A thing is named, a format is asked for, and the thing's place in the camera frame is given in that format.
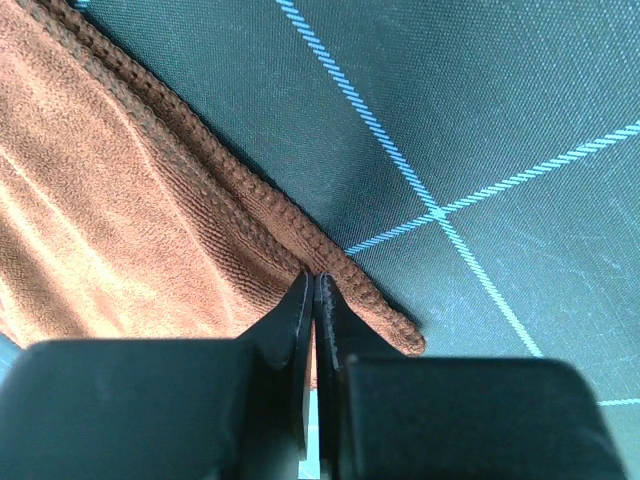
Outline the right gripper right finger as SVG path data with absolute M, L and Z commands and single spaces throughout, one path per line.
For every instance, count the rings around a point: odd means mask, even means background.
M 411 358 L 315 281 L 325 479 L 623 479 L 594 395 L 556 360 Z

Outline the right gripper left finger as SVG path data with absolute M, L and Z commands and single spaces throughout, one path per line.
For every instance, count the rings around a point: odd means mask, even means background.
M 314 280 L 235 339 L 36 344 L 1 386 L 5 479 L 294 479 Z

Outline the brown towel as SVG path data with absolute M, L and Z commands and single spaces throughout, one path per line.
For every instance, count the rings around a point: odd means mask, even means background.
M 396 349 L 418 328 L 170 89 L 62 1 L 1 5 L 1 332 L 235 337 L 326 272 Z

